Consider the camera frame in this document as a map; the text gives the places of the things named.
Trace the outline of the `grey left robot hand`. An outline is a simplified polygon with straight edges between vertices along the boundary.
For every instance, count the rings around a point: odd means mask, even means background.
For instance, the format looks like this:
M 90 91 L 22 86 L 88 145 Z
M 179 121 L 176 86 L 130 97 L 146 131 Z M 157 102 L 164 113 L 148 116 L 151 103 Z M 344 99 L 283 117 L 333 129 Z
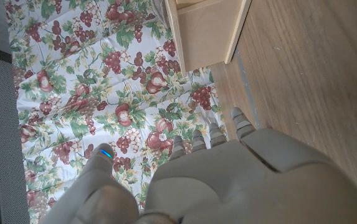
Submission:
M 255 129 L 231 111 L 237 139 L 211 124 L 186 154 L 175 137 L 170 160 L 149 184 L 145 207 L 111 177 L 113 149 L 92 152 L 44 223 L 357 223 L 357 187 L 320 151 L 274 129 Z

